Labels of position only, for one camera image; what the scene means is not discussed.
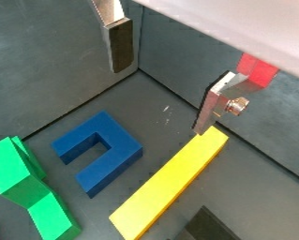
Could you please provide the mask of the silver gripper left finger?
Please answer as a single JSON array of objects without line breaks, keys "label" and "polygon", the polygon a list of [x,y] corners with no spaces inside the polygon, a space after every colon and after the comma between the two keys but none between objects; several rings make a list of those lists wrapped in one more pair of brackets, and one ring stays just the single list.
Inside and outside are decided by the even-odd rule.
[{"label": "silver gripper left finger", "polygon": [[134,61],[132,20],[124,14],[120,0],[90,0],[90,4],[102,24],[110,68],[118,73]]}]

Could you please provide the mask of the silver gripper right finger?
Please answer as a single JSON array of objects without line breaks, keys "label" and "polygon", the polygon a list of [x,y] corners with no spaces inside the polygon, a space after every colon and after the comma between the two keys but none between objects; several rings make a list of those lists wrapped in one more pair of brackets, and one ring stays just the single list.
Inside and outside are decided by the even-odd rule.
[{"label": "silver gripper right finger", "polygon": [[237,72],[225,72],[206,90],[194,132],[202,135],[226,113],[239,115],[250,104],[246,95],[267,88],[278,71],[278,67],[243,53]]}]

